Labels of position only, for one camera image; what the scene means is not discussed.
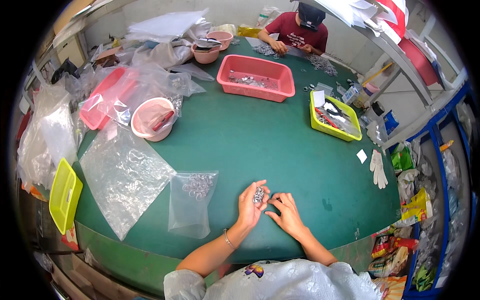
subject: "woman's left hand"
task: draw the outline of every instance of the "woman's left hand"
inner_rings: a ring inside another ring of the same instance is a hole
[[[239,196],[239,218],[237,223],[242,227],[250,230],[257,225],[258,219],[262,211],[267,207],[268,194],[270,190],[266,186],[262,186],[267,180],[260,180],[253,182],[246,188]],[[264,198],[260,203],[253,203],[253,196],[257,190],[257,186],[262,186],[264,189]]]

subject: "bracelet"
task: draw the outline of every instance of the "bracelet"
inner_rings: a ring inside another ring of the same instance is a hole
[[[228,240],[226,228],[223,228],[223,237],[225,238],[225,242],[227,242],[227,244],[230,245],[230,247],[232,247],[233,249],[238,249],[238,247],[233,246],[232,243]]]

